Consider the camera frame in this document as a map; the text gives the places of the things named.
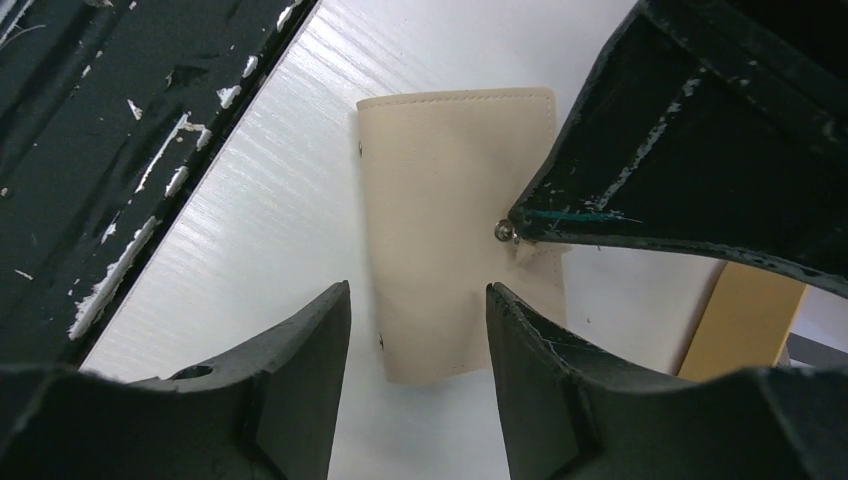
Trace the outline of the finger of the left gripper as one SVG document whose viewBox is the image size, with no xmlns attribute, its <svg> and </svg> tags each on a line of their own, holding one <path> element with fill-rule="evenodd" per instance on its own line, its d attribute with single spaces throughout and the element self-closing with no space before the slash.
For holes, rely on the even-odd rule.
<svg viewBox="0 0 848 480">
<path fill-rule="evenodd" d="M 847 293 L 847 5 L 639 1 L 509 220 Z"/>
</svg>

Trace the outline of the wooden card tray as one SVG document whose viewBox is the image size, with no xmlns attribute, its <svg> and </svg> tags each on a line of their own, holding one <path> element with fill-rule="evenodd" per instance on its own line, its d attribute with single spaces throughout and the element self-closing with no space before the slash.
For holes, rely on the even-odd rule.
<svg viewBox="0 0 848 480">
<path fill-rule="evenodd" d="M 519 237 L 508 217 L 553 145 L 553 91 L 401 94 L 356 109 L 388 381 L 423 385 L 488 367 L 493 282 L 564 324 L 563 247 Z"/>
</svg>

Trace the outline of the tan oval card holder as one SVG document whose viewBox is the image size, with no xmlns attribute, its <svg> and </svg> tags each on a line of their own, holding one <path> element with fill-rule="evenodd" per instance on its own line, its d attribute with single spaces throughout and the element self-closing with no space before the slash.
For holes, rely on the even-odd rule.
<svg viewBox="0 0 848 480">
<path fill-rule="evenodd" d="M 702 382 L 746 367 L 773 367 L 807 285 L 743 264 L 723 267 L 678 371 Z"/>
</svg>

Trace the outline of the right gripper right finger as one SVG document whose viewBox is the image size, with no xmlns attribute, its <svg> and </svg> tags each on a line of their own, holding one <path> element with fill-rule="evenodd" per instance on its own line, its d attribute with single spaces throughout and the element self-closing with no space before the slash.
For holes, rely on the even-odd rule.
<svg viewBox="0 0 848 480">
<path fill-rule="evenodd" d="M 486 290 L 514 479 L 843 479 L 845 369 L 744 368 L 707 382 L 615 356 L 505 285 Z"/>
</svg>

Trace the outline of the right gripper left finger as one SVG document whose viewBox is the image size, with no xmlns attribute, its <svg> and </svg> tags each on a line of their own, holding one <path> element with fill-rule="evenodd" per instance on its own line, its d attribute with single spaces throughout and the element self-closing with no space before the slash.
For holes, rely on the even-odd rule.
<svg viewBox="0 0 848 480">
<path fill-rule="evenodd" d="M 351 331 L 338 282 L 167 379 L 1 369 L 5 479 L 324 479 Z"/>
</svg>

